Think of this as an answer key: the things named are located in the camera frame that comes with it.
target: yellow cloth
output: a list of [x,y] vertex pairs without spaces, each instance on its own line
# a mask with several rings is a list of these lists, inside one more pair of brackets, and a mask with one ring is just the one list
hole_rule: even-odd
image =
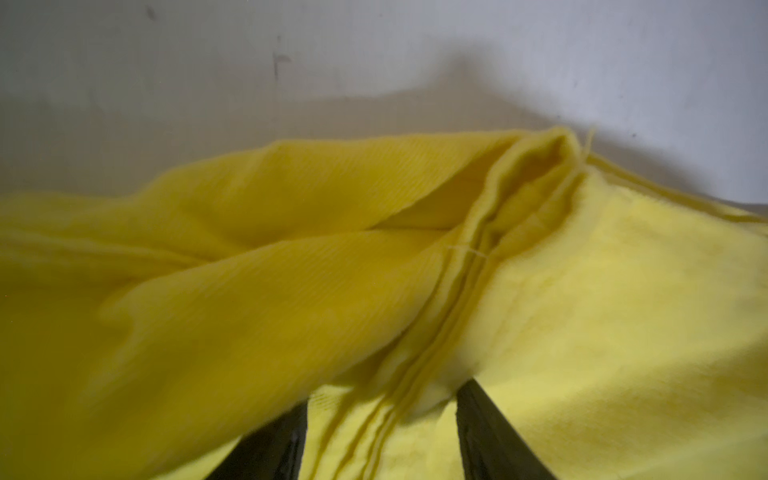
[[303,479],[459,479],[471,376],[563,480],[768,478],[768,225],[562,128],[14,195],[0,246],[3,479],[150,478],[310,393]]

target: white wall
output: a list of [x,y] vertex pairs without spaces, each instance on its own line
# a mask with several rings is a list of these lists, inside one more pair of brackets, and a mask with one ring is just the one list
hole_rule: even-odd
[[0,190],[562,122],[655,180],[768,203],[765,0],[0,0],[0,102]]

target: yellow fabric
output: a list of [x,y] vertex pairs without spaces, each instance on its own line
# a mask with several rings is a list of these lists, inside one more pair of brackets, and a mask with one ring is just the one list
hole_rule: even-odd
[[14,195],[0,245],[0,478],[202,478],[311,393],[303,479],[458,479],[471,376],[563,480],[768,478],[768,224],[565,129]]

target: yellow towel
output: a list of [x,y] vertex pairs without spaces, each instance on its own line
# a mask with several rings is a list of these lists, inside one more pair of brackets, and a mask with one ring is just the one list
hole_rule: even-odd
[[471,376],[563,480],[768,478],[768,223],[563,128],[4,197],[0,246],[3,479],[202,478],[310,394],[303,479],[459,479]]

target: wall stain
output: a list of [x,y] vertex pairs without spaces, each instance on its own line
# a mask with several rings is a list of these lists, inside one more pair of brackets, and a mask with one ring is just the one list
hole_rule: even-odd
[[275,82],[279,81],[280,79],[280,64],[281,63],[290,63],[291,57],[284,54],[278,54],[275,52],[272,52],[272,69],[273,73],[275,74]]

